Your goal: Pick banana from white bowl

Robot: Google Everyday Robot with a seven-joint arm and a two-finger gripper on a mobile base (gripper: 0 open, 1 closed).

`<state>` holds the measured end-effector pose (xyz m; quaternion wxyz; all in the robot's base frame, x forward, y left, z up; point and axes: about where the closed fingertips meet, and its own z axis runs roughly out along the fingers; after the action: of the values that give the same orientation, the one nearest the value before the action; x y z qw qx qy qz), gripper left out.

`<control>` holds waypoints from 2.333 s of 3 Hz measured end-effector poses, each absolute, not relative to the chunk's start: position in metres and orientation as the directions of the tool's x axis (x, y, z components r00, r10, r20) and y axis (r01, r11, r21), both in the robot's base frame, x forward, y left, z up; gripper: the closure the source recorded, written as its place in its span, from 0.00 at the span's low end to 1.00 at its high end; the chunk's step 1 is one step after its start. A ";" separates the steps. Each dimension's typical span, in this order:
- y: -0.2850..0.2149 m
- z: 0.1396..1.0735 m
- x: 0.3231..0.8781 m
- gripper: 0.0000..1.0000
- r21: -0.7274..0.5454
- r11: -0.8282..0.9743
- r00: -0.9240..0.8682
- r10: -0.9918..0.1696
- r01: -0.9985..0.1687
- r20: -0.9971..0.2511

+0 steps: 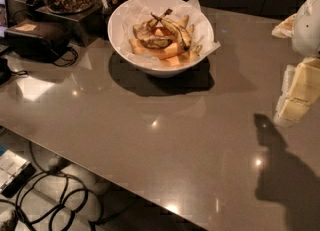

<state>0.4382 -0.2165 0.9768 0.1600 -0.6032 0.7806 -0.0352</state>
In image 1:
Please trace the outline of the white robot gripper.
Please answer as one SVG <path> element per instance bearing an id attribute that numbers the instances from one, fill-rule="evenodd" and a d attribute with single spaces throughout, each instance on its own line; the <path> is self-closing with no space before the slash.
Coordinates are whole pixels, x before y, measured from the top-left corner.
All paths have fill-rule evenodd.
<path id="1" fill-rule="evenodd" d="M 320 97 L 320 0 L 306 0 L 297 14 L 275 26 L 272 35 L 291 38 L 293 50 L 307 56 L 297 66 L 288 65 L 274 122 L 282 127 L 298 123 Z"/>

